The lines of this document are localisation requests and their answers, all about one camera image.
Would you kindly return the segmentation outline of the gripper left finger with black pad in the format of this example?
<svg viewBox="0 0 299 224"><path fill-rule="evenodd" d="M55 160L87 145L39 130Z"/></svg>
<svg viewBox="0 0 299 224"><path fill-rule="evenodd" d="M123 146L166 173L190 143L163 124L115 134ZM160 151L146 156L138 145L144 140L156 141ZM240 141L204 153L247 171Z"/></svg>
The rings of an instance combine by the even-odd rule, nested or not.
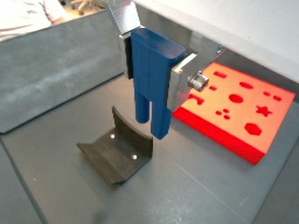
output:
<svg viewBox="0 0 299 224"><path fill-rule="evenodd" d="M126 77L134 78L131 32L142 27L136 4L131 0L104 0L105 9L116 29Z"/></svg>

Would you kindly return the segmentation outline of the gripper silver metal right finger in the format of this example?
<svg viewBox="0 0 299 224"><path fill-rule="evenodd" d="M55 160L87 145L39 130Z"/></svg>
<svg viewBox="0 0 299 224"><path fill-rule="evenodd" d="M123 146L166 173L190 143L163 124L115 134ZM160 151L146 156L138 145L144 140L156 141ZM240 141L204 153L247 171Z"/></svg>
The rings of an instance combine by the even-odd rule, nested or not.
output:
<svg viewBox="0 0 299 224"><path fill-rule="evenodd" d="M167 108L175 111L187 101L191 90L200 92L210 84L203 70L224 53L226 48L198 32L191 33L190 48L194 50L172 67L167 95Z"/></svg>

